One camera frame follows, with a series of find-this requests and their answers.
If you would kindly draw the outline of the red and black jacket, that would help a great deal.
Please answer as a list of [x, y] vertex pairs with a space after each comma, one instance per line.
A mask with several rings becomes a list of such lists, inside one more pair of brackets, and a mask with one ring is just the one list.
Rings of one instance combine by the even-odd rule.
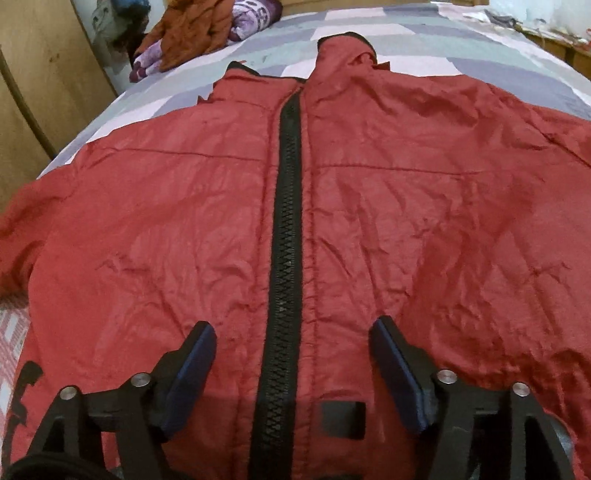
[[31, 318], [7, 464], [61, 387], [116, 387], [206, 321], [216, 358], [173, 469], [409, 479], [368, 345], [389, 315], [473, 384], [527, 383], [590, 475], [589, 122], [394, 73], [356, 33], [318, 42], [307, 79], [232, 63], [206, 99], [23, 186], [1, 292]]

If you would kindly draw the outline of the red checkered mat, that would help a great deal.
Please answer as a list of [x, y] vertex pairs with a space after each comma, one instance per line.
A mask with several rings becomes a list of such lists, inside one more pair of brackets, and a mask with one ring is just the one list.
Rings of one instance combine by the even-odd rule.
[[0, 404], [1, 434], [7, 424], [16, 369], [29, 328], [28, 299], [13, 295], [1, 299], [0, 306]]

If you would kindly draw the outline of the wooden wardrobe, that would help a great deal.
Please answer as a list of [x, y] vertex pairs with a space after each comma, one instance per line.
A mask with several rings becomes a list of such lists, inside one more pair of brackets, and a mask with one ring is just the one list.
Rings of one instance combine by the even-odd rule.
[[70, 1], [3, 1], [1, 204], [114, 99]]

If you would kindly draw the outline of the pastel checkered bed quilt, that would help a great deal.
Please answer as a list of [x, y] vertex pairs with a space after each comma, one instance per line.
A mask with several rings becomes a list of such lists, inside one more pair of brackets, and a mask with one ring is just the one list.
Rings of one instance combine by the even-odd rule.
[[308, 78], [318, 40], [346, 32], [368, 39], [396, 73], [467, 75], [524, 102], [589, 119], [588, 79], [516, 31], [482, 22], [483, 15], [481, 7], [435, 2], [283, 17], [245, 41], [128, 87], [46, 169], [70, 163], [85, 144], [115, 129], [194, 105], [233, 61], [263, 75]]

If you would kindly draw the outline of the orange-brown jacket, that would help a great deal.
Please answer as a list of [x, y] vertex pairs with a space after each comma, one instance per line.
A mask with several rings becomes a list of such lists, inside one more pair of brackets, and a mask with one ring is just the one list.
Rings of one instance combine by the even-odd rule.
[[145, 73], [176, 68], [226, 45], [232, 25], [231, 0], [169, 1], [158, 23], [134, 52], [132, 67]]

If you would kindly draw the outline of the hanging bags pile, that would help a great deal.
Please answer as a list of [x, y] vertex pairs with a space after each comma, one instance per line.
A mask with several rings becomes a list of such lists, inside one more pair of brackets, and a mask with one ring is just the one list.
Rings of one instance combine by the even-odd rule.
[[116, 51], [126, 50], [145, 31], [150, 11], [144, 0], [97, 1], [91, 14], [95, 39]]

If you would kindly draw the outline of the wooden nightstand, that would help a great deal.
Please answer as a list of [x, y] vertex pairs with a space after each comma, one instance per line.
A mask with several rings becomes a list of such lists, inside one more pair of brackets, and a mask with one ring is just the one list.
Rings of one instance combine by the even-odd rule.
[[563, 61], [588, 80], [590, 70], [590, 41], [562, 33], [540, 32], [522, 28], [520, 32], [543, 50]]

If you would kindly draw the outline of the purple patterned pillow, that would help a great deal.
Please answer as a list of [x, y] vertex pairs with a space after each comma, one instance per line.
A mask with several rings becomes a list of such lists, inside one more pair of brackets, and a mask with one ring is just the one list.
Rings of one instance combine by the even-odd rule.
[[129, 81], [174, 69], [242, 42], [280, 20], [280, 1], [170, 1], [131, 57]]

